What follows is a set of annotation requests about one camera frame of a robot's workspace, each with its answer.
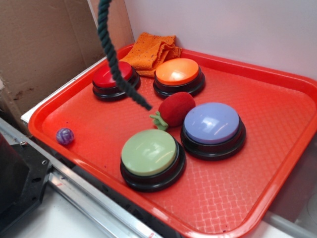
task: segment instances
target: white wall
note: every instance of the white wall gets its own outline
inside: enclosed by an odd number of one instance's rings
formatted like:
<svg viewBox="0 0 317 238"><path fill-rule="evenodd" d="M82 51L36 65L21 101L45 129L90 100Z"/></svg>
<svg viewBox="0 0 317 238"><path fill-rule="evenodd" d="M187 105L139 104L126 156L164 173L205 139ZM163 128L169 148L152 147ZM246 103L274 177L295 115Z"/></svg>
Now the white wall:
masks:
<svg viewBox="0 0 317 238"><path fill-rule="evenodd" d="M134 38L177 44L317 80L317 0L125 0Z"/></svg>

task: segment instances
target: green leaf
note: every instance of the green leaf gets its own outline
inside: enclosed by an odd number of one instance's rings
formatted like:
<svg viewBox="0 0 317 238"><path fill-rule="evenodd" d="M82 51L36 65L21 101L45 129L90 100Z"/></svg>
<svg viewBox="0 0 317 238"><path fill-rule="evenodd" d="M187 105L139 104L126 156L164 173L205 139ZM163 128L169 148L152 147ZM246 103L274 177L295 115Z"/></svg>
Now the green leaf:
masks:
<svg viewBox="0 0 317 238"><path fill-rule="evenodd" d="M153 124L156 125L159 130L166 131L168 129L168 124L160 116L159 112L156 112L155 115L150 115L150 118L153 119Z"/></svg>

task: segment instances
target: button top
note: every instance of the button top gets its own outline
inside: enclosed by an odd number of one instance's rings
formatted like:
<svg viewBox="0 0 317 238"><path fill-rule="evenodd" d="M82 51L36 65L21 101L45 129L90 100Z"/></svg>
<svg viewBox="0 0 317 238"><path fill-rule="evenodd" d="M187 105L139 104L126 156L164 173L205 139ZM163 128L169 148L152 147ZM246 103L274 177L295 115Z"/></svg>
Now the button top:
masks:
<svg viewBox="0 0 317 238"><path fill-rule="evenodd" d="M156 69L158 81L170 86L189 83L198 76L198 73L198 64L194 60L186 58L168 60Z"/></svg>
<svg viewBox="0 0 317 238"><path fill-rule="evenodd" d="M174 138L162 130L144 130L132 136L123 146L121 159L134 175L152 176L167 169L175 159Z"/></svg>
<svg viewBox="0 0 317 238"><path fill-rule="evenodd" d="M119 69L125 80L128 80L132 75L132 66L124 61L119 61ZM115 80L112 78L110 67L108 65L98 69L93 77L93 82L100 88L112 88L116 86Z"/></svg>
<svg viewBox="0 0 317 238"><path fill-rule="evenodd" d="M187 135L198 143L219 144L238 131L239 115L222 103L205 103L193 108L184 120Z"/></svg>

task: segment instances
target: red button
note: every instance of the red button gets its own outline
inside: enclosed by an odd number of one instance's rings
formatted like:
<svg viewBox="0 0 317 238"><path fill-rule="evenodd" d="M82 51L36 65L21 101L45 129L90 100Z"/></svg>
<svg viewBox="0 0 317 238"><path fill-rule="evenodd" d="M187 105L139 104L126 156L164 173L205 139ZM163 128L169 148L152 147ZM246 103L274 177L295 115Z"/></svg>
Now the red button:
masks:
<svg viewBox="0 0 317 238"><path fill-rule="evenodd" d="M120 61L119 69L121 75L125 80L128 80L132 75L132 67L129 63ZM93 77L93 81L97 87L100 88L112 88L116 86L115 80L112 78L110 67L108 65L101 67L96 71Z"/></svg>

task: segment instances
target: knit towel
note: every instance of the knit towel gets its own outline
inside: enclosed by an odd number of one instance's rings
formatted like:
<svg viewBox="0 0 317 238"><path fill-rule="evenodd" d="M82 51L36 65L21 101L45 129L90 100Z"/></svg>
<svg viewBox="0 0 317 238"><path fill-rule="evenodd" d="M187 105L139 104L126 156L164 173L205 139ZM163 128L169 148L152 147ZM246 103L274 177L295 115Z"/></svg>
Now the knit towel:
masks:
<svg viewBox="0 0 317 238"><path fill-rule="evenodd" d="M176 36L155 36L144 32L120 61L129 63L141 76L154 77L160 64L180 57L182 49L175 46L175 39Z"/></svg>

